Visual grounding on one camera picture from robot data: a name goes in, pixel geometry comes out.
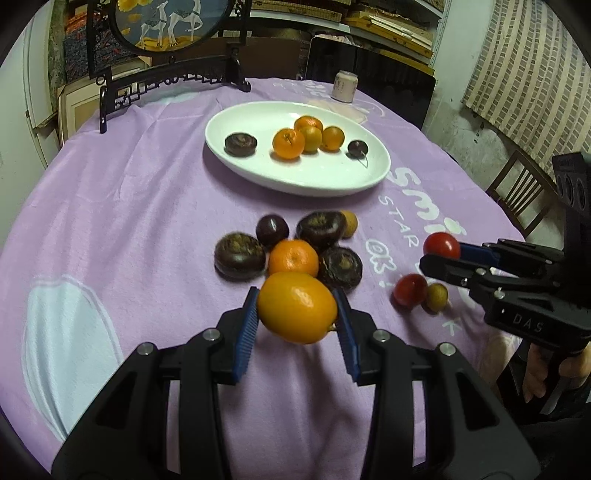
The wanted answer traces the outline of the person's right hand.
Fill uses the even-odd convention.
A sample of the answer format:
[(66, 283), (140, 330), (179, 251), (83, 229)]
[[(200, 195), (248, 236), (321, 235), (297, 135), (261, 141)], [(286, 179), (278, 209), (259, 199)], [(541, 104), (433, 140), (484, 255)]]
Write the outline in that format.
[(523, 380), (523, 396), (526, 403), (534, 397), (543, 398), (550, 385), (550, 374), (559, 374), (571, 380), (574, 388), (582, 386), (590, 376), (590, 344), (577, 356), (566, 358), (559, 366), (550, 366), (544, 359), (542, 349), (531, 344), (527, 356)]

